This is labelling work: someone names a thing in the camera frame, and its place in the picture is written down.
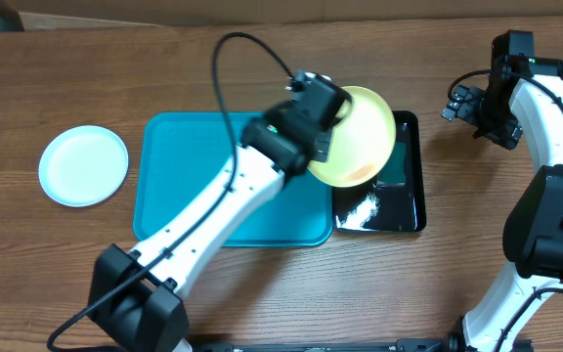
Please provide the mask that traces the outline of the yellow plate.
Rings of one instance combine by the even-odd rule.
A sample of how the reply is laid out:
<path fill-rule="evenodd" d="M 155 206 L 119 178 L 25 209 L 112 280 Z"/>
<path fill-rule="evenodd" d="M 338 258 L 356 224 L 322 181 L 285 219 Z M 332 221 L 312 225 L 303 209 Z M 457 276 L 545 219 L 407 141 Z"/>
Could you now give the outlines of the yellow plate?
<path fill-rule="evenodd" d="M 341 108 L 342 120 L 332 128 L 325 162 L 312 161 L 308 170 L 335 188 L 350 188 L 372 179 L 394 150 L 394 112 L 377 93 L 345 86 L 352 102 Z"/>

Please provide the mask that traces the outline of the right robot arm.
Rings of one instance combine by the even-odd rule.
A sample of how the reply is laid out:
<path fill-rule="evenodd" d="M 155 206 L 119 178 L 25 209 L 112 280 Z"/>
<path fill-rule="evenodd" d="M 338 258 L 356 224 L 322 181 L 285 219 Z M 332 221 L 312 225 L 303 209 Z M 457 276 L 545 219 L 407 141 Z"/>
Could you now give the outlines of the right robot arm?
<path fill-rule="evenodd" d="M 524 140 L 535 175 L 502 231 L 506 261 L 481 301 L 455 324 L 444 351 L 530 351 L 522 328 L 554 294 L 563 295 L 563 61 L 539 58 L 531 31 L 492 42 L 486 89 L 448 89 L 443 118 L 475 126 L 507 149 Z"/>

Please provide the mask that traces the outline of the green scouring sponge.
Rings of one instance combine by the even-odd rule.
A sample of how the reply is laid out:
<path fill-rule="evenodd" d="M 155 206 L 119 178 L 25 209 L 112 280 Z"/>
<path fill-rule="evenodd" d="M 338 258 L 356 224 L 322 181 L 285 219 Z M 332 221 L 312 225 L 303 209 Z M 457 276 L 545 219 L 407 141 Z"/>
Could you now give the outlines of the green scouring sponge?
<path fill-rule="evenodd" d="M 395 143 L 388 161 L 377 175 L 377 187 L 403 187 L 406 184 L 406 150 L 404 143 Z"/>

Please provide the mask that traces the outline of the light blue plate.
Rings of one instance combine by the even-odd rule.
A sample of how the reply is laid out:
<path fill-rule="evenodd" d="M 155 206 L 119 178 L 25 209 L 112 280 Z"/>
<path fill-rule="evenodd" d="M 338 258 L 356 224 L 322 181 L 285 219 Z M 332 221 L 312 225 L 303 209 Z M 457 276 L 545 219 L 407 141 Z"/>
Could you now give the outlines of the light blue plate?
<path fill-rule="evenodd" d="M 38 165 L 43 192 L 69 207 L 86 207 L 111 197 L 125 180 L 129 153 L 114 132 L 82 125 L 66 130 L 46 147 Z"/>

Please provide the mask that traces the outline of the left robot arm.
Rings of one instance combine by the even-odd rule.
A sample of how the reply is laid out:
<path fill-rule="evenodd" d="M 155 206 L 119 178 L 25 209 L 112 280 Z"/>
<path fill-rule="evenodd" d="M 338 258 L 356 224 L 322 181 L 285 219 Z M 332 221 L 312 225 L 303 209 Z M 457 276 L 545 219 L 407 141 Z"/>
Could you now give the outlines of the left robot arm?
<path fill-rule="evenodd" d="M 332 127 L 353 99 L 316 73 L 301 71 L 292 97 L 244 126 L 232 156 L 173 220 L 129 251 L 109 246 L 94 268 L 92 320 L 125 351 L 189 351 L 185 301 L 231 234 L 285 184 L 325 159 Z"/>

